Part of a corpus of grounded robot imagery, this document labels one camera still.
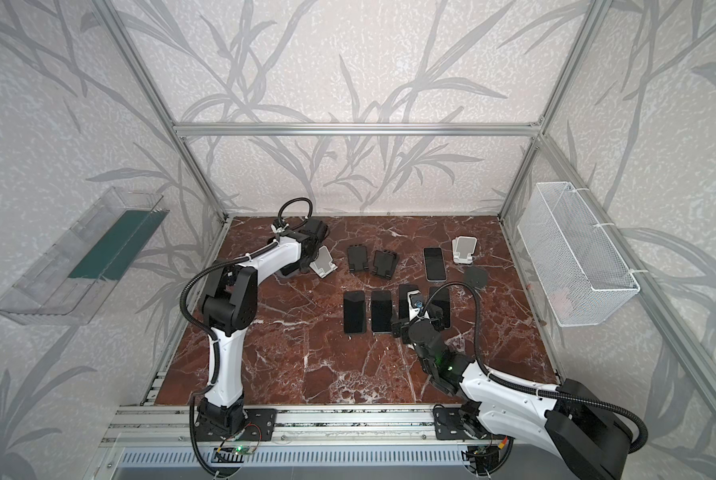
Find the black phone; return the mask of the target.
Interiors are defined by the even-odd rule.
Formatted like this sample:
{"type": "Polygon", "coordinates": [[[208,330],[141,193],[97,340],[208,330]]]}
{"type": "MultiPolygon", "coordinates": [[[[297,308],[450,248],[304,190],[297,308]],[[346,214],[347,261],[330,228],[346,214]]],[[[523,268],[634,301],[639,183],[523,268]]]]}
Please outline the black phone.
{"type": "Polygon", "coordinates": [[[429,288],[429,295],[432,298],[431,306],[428,308],[432,324],[437,331],[443,331],[451,326],[451,300],[449,290],[443,288],[438,293],[437,286],[429,288]]]}
{"type": "Polygon", "coordinates": [[[347,291],[343,297],[343,328],[347,335],[366,331],[366,301],[363,291],[347,291]]]}

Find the white-edged phone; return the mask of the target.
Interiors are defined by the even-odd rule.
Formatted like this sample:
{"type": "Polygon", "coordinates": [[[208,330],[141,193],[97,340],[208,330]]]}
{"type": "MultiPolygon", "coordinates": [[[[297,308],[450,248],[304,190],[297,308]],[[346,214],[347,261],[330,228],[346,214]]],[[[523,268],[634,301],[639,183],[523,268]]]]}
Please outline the white-edged phone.
{"type": "Polygon", "coordinates": [[[423,251],[426,279],[429,282],[445,282],[447,279],[443,250],[440,247],[426,247],[423,251]]]}

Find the dark grey front phone stand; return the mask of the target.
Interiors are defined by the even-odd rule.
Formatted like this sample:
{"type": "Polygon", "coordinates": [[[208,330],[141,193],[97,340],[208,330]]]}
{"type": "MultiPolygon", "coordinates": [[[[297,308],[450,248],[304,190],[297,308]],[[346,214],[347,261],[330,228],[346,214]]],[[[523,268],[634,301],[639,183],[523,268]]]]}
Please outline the dark grey front phone stand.
{"type": "Polygon", "coordinates": [[[464,282],[477,290],[484,290],[489,283],[489,272],[476,266],[468,266],[464,269],[464,282]]]}

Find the white front phone stand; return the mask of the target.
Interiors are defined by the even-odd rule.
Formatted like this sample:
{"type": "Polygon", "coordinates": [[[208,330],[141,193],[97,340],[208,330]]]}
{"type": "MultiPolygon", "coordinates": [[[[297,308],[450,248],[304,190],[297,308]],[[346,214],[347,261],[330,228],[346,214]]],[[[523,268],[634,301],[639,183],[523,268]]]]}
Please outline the white front phone stand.
{"type": "Polygon", "coordinates": [[[452,241],[452,256],[455,264],[471,265],[477,248],[478,239],[471,236],[458,236],[452,241]]]}

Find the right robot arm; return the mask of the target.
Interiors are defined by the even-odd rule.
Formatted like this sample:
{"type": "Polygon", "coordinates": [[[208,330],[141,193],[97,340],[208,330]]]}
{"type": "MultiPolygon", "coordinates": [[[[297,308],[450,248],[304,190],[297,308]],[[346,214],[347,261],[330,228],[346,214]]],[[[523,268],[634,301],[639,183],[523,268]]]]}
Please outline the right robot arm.
{"type": "Polygon", "coordinates": [[[537,384],[478,364],[445,344],[430,319],[394,329],[410,343],[438,390],[463,400],[459,415],[474,438],[501,434],[561,458],[580,479],[620,479],[633,444],[623,412],[579,382],[537,384]]]}

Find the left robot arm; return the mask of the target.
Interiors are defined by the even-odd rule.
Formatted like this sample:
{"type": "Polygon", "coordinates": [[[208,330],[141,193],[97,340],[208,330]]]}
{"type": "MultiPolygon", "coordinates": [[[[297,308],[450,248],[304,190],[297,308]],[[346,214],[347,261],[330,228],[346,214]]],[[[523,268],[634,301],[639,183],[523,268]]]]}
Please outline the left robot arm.
{"type": "Polygon", "coordinates": [[[265,247],[214,264],[200,303],[208,324],[210,377],[198,421],[225,437],[246,425],[242,357],[246,331],[257,316],[260,284],[275,274],[307,271],[329,234],[328,225],[315,218],[294,228],[276,220],[273,229],[275,237],[265,247]]]}

